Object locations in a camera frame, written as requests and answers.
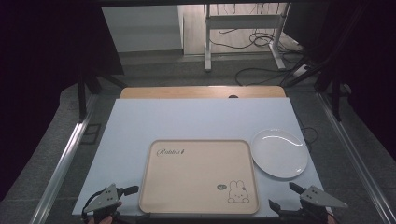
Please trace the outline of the dark curtain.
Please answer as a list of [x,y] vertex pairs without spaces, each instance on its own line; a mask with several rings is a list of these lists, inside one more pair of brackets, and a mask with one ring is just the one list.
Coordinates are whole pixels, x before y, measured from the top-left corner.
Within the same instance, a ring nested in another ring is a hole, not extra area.
[[120,60],[89,0],[0,0],[0,202],[30,160],[63,90]]
[[348,85],[348,102],[396,160],[396,0],[311,0],[290,6],[284,33],[315,63],[336,49],[358,6],[364,10],[316,89],[333,78]]

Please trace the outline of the white power strip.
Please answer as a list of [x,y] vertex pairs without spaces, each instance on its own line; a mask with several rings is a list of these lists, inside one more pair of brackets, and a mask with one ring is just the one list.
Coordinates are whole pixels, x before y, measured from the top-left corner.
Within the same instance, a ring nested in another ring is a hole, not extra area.
[[303,73],[305,73],[309,69],[310,69],[310,67],[307,64],[303,64],[293,73],[293,76],[294,77],[299,77],[300,75],[302,75]]

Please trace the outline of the white metal desk frame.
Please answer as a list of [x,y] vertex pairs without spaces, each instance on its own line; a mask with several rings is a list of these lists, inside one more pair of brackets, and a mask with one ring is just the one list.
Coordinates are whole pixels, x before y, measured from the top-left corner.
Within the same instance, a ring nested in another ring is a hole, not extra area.
[[205,50],[204,70],[210,72],[211,42],[210,31],[215,29],[274,29],[274,37],[269,42],[269,49],[280,71],[285,71],[286,66],[278,51],[280,36],[283,32],[290,3],[287,3],[280,14],[270,15],[210,15],[210,5],[204,5],[205,13]]

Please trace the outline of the white table cover board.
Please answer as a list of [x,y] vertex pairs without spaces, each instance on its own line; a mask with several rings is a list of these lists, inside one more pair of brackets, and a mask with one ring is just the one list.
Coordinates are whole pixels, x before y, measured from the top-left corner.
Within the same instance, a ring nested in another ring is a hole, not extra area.
[[[279,129],[293,134],[305,145],[290,100],[281,98],[237,99],[119,99],[109,121],[82,190],[74,214],[98,190],[111,184],[119,188],[138,186],[136,194],[123,199],[124,215],[144,214],[139,206],[150,146],[158,140],[243,140],[250,142],[260,131]],[[308,155],[305,170],[294,178],[278,178],[265,173],[253,160],[259,210],[250,215],[226,214],[152,214],[155,217],[270,217],[268,201],[297,210],[299,196],[289,187],[294,182],[303,188],[321,185]]]

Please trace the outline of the person's left hand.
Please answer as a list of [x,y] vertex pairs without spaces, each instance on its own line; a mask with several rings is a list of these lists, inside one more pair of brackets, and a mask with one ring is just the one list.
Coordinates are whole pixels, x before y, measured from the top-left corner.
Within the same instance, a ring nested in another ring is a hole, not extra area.
[[117,204],[94,211],[93,217],[89,219],[87,224],[112,224],[113,215],[121,205],[122,202],[118,202]]

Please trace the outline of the white round plate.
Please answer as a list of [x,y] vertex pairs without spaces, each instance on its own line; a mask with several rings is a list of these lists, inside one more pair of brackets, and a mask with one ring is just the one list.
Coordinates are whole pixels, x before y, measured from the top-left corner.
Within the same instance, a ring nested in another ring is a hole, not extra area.
[[250,142],[255,163],[268,175],[294,178],[308,164],[304,143],[291,133],[279,129],[258,132]]

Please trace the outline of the black metal stand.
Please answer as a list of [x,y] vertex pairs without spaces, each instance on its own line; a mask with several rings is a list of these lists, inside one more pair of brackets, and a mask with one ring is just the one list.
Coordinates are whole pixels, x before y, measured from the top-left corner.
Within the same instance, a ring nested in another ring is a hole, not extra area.
[[121,80],[106,74],[98,69],[91,69],[89,71],[78,72],[78,121],[82,123],[88,117],[88,106],[86,99],[85,88],[88,88],[91,94],[98,94],[101,92],[101,85],[98,78],[102,77],[110,83],[120,87],[121,89],[127,88],[128,85]]
[[287,81],[284,84],[284,87],[286,88],[292,87],[302,82],[303,80],[312,77],[315,74],[318,74],[318,79],[314,84],[314,89],[315,91],[323,92],[329,87],[329,85],[332,85],[331,112],[337,121],[341,120],[339,113],[340,96],[341,96],[341,79],[338,73],[335,71],[337,57],[339,56],[339,54],[340,54],[340,50],[334,48],[324,61],[314,65],[311,69],[302,73],[299,77],[296,77],[291,81]]

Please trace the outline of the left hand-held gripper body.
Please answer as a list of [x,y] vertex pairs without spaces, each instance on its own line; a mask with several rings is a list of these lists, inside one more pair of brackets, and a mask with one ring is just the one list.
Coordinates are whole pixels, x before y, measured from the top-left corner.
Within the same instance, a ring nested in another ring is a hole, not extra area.
[[95,192],[82,208],[81,218],[83,222],[89,222],[89,213],[93,214],[95,223],[100,223],[106,217],[114,216],[122,194],[123,188],[117,188],[115,184]]

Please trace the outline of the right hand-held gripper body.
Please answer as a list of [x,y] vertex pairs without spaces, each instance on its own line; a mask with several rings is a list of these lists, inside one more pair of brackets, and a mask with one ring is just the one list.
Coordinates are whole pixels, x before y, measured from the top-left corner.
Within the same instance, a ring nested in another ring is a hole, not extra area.
[[328,224],[327,215],[332,214],[328,211],[329,208],[348,208],[347,203],[315,186],[305,188],[305,192],[299,195],[299,200],[300,209],[296,211],[281,209],[279,216],[295,221],[307,221],[311,224]]

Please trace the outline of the beige rabbit print tray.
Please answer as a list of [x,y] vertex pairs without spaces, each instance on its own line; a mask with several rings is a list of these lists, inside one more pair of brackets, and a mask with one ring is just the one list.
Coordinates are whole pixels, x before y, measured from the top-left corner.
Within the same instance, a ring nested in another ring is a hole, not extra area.
[[158,140],[148,152],[139,199],[153,214],[250,215],[260,208],[243,140]]

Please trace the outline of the silver metal rail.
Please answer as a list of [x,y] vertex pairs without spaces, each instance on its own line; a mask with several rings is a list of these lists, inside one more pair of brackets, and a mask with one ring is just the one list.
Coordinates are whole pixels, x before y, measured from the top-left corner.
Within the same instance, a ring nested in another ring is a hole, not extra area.
[[396,224],[396,215],[390,207],[383,190],[379,187],[374,177],[369,172],[356,146],[349,137],[344,125],[332,113],[330,101],[324,93],[317,93],[317,98],[323,108],[330,124],[332,125],[338,139],[340,140],[346,154],[348,155],[358,177],[361,180],[370,200],[382,219],[383,224]]
[[92,94],[89,97],[88,102],[85,104],[87,108],[86,116],[82,121],[79,121],[75,125],[74,130],[71,133],[66,146],[64,147],[61,158],[59,159],[57,166],[55,167],[54,172],[52,173],[52,176],[49,180],[49,183],[29,221],[29,224],[45,224],[49,216],[50,210],[54,205],[56,197],[64,182],[67,171],[77,152],[82,136],[92,117],[92,113],[97,99],[98,95]]

